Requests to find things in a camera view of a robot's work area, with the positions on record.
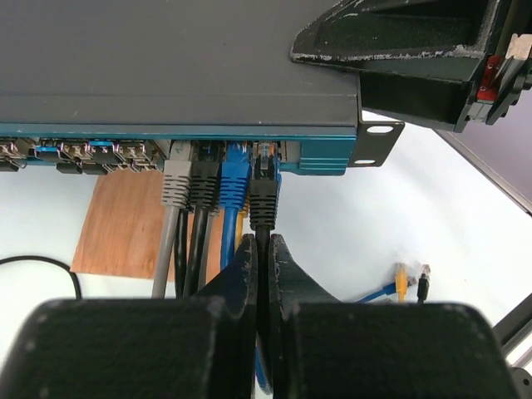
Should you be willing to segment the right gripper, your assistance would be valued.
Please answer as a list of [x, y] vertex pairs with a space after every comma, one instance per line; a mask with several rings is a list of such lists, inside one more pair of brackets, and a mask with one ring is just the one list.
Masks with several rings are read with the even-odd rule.
[[290, 57], [354, 72], [365, 110], [457, 133], [492, 126], [531, 88], [531, 2], [341, 1]]

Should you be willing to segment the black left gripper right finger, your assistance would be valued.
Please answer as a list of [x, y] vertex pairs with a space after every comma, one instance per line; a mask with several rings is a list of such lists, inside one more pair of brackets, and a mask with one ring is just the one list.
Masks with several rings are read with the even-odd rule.
[[283, 236], [273, 234], [268, 247], [268, 354], [275, 398], [290, 398], [298, 382], [300, 350], [294, 323], [300, 308], [339, 302], [296, 263]]

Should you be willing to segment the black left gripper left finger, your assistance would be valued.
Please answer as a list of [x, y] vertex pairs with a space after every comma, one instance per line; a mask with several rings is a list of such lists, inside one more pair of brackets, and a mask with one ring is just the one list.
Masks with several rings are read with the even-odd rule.
[[192, 298], [196, 398], [254, 396], [258, 271], [257, 243], [246, 234], [229, 265]]

